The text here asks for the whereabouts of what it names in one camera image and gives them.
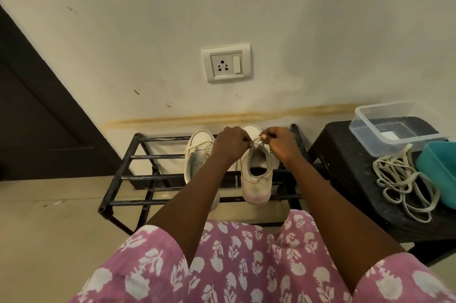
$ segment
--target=pink fabric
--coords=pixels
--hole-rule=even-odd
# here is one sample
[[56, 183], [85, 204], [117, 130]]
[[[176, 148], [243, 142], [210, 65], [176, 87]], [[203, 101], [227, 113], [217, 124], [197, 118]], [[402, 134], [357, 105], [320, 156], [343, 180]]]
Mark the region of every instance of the pink fabric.
[[95, 271], [71, 302], [456, 302], [410, 254], [389, 256], [352, 299], [310, 214], [292, 210], [271, 235], [208, 220], [190, 266], [176, 241], [146, 225]]

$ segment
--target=white sneaker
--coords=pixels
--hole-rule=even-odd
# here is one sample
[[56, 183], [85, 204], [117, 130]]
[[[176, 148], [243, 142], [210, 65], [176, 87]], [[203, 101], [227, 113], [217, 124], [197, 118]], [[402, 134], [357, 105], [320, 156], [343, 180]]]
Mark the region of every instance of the white sneaker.
[[261, 129], [248, 124], [242, 127], [254, 141], [241, 158], [242, 196], [250, 204], [262, 204], [271, 197], [272, 158], [269, 146], [261, 142]]
[[[184, 179], [186, 184], [190, 182], [198, 170], [202, 168], [209, 155], [211, 155], [214, 140], [214, 136], [206, 130], [200, 130], [191, 135], [185, 149]], [[214, 210], [219, 205], [219, 202], [220, 191], [217, 190], [211, 210]]]

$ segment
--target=switch plate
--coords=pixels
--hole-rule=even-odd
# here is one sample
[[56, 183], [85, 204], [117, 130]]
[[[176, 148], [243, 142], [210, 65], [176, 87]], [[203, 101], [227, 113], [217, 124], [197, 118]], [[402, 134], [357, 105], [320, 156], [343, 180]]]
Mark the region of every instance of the switch plate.
[[251, 76], [250, 44], [204, 48], [201, 53], [208, 82]]

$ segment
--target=black metal shoe rack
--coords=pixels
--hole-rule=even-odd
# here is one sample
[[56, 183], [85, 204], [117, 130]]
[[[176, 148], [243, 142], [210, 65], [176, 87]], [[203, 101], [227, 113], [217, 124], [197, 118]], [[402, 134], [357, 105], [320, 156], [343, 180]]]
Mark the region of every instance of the black metal shoe rack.
[[[305, 150], [302, 137], [299, 133], [298, 126], [292, 124], [290, 130], [296, 136], [296, 142], [301, 150], [302, 156], [308, 160], [307, 151]], [[99, 214], [104, 218], [111, 221], [114, 225], [125, 231], [127, 234], [132, 235], [136, 230], [145, 224], [149, 215], [149, 208], [155, 204], [166, 204], [169, 199], [153, 199], [154, 192], [156, 191], [179, 191], [185, 186], [184, 174], [161, 174], [158, 166], [155, 162], [156, 159], [178, 159], [184, 158], [184, 154], [161, 154], [154, 155], [149, 150], [146, 142], [164, 142], [164, 141], [188, 141], [190, 136], [181, 137], [146, 137], [140, 133], [136, 133], [128, 146], [127, 152], [125, 153], [122, 163], [117, 170], [114, 178], [109, 185], [106, 194], [103, 197], [103, 201], [98, 208]], [[135, 155], [136, 149], [141, 145], [146, 155]], [[129, 168], [132, 160], [150, 160], [152, 164], [151, 175], [124, 175], [125, 171]], [[293, 178], [290, 171], [285, 169], [282, 164], [279, 168], [273, 171], [272, 185], [278, 185], [277, 194], [272, 195], [270, 200], [288, 200], [290, 208], [301, 209], [299, 199], [301, 194], [297, 194], [295, 190], [296, 181]], [[241, 186], [241, 172], [240, 171], [228, 171], [223, 178], [221, 188], [234, 188], [237, 184]], [[119, 191], [122, 181], [130, 181], [136, 189], [147, 189], [144, 200], [115, 200], [117, 192]], [[233, 197], [220, 197], [220, 202], [242, 202], [245, 201], [242, 196]], [[115, 206], [142, 206], [141, 214], [138, 220], [138, 224], [135, 230], [131, 230], [120, 220], [114, 216], [113, 207]], [[268, 226], [281, 226], [283, 222], [271, 222], [271, 223], [257, 223], [254, 225], [260, 225], [263, 227]]]

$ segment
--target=tiled floor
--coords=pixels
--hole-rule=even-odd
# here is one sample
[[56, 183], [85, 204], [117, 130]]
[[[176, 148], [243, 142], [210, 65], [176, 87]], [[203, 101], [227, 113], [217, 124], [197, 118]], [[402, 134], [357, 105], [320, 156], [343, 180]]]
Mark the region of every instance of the tiled floor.
[[[111, 177], [0, 182], [0, 297], [3, 302], [65, 302], [127, 235], [97, 213]], [[235, 189], [222, 196], [238, 195]], [[118, 197], [144, 197], [129, 183]], [[164, 193], [156, 198], [164, 198]], [[153, 206], [151, 213], [159, 207]], [[287, 202], [220, 204], [210, 218], [283, 221]], [[118, 207], [118, 219], [134, 228], [139, 206]], [[456, 289], [456, 257], [434, 270]]]

